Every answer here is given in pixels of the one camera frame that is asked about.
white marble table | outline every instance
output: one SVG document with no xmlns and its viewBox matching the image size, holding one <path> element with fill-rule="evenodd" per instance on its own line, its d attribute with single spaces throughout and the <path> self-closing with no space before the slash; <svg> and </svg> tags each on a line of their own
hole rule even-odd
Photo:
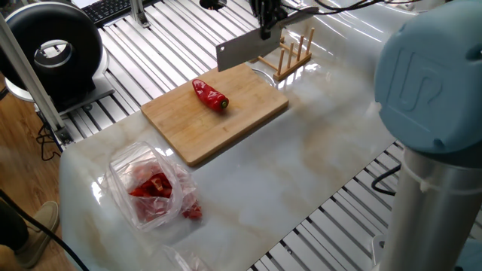
<svg viewBox="0 0 482 271">
<path fill-rule="evenodd" d="M 200 188 L 201 224 L 180 218 L 175 227 L 138 232 L 96 183 L 110 155 L 134 142 L 147 141 L 184 165 L 140 111 L 69 146 L 59 177 L 63 239 L 91 270 L 142 270 L 159 243 L 191 250 L 214 270 L 247 270 L 394 141 L 372 85 L 383 41 L 400 25 L 393 21 L 407 19 L 392 13 L 393 26 L 379 26 L 371 38 L 356 34 L 354 26 L 365 26 L 353 18 L 351 30 L 338 34 L 317 18 L 289 29 L 288 42 L 311 26 L 328 32 L 315 38 L 313 60 L 277 86 L 290 100 L 287 111 L 189 168 Z"/>
</svg>

wooden knife rack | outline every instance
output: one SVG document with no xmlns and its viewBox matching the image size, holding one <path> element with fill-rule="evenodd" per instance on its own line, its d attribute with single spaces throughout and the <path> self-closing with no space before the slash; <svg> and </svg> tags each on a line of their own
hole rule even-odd
<svg viewBox="0 0 482 271">
<path fill-rule="evenodd" d="M 296 51 L 294 51 L 293 42 L 288 47 L 283 44 L 285 40 L 284 37 L 281 37 L 281 42 L 279 43 L 279 46 L 282 49 L 281 49 L 281 55 L 279 56 L 279 64 L 277 67 L 271 62 L 265 60 L 265 58 L 263 58 L 262 56 L 258 56 L 258 59 L 254 59 L 254 60 L 259 60 L 264 64 L 268 65 L 269 67 L 271 67 L 272 69 L 274 69 L 276 72 L 273 74 L 273 79 L 276 81 L 281 81 L 287 78 L 294 71 L 296 71 L 296 69 L 300 68 L 300 66 L 310 61 L 311 59 L 310 47 L 311 47 L 311 41 L 313 40 L 314 33 L 315 33 L 315 29 L 311 28 L 307 49 L 304 52 L 303 52 L 304 35 L 300 37 L 300 44 L 298 45 L 298 49 Z M 285 50 L 288 51 L 289 55 L 288 55 L 288 63 L 286 66 L 283 67 L 282 65 L 283 65 L 283 57 L 285 56 Z"/>
</svg>

bamboo cutting board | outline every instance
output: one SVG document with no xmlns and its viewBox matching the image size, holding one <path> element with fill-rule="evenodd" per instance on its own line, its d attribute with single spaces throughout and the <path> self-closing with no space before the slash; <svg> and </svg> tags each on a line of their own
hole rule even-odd
<svg viewBox="0 0 482 271">
<path fill-rule="evenodd" d="M 288 99 L 246 64 L 223 72 L 213 69 L 198 79 L 229 99 L 224 112 L 214 112 L 205 106 L 197 98 L 191 81 L 141 107 L 142 113 L 189 166 L 288 106 Z"/>
</svg>

wooden floor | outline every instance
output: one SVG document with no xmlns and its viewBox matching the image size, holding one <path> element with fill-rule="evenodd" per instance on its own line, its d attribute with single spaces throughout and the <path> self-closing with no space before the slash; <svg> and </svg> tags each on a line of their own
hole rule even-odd
<svg viewBox="0 0 482 271">
<path fill-rule="evenodd" d="M 3 83 L 0 74 L 0 90 L 4 87 Z M 0 188 L 30 215 L 34 215 L 46 201 L 59 202 L 59 158 L 42 161 L 40 145 L 35 141 L 41 126 L 32 103 L 21 101 L 11 94 L 0 101 Z M 49 157 L 52 151 L 59 152 L 55 144 L 47 144 L 45 156 Z M 59 228 L 56 234 L 60 236 L 60 232 Z M 22 270 L 15 262 L 13 252 L 1 245 L 0 270 Z M 76 269 L 61 247 L 52 241 L 32 270 Z"/>
</svg>

clear plastic bag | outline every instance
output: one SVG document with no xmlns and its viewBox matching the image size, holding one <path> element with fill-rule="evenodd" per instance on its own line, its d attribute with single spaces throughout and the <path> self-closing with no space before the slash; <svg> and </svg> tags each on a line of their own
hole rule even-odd
<svg viewBox="0 0 482 271">
<path fill-rule="evenodd" d="M 194 253 L 176 251 L 165 245 L 156 248 L 150 255 L 146 267 L 141 271 L 212 271 Z"/>
<path fill-rule="evenodd" d="M 191 175 L 146 142 L 130 145 L 112 157 L 105 181 L 104 188 L 113 196 L 123 216 L 139 230 L 152 230 L 180 212 L 191 219 L 202 216 L 197 204 L 197 186 Z M 155 196 L 147 194 L 147 189 Z"/>
</svg>

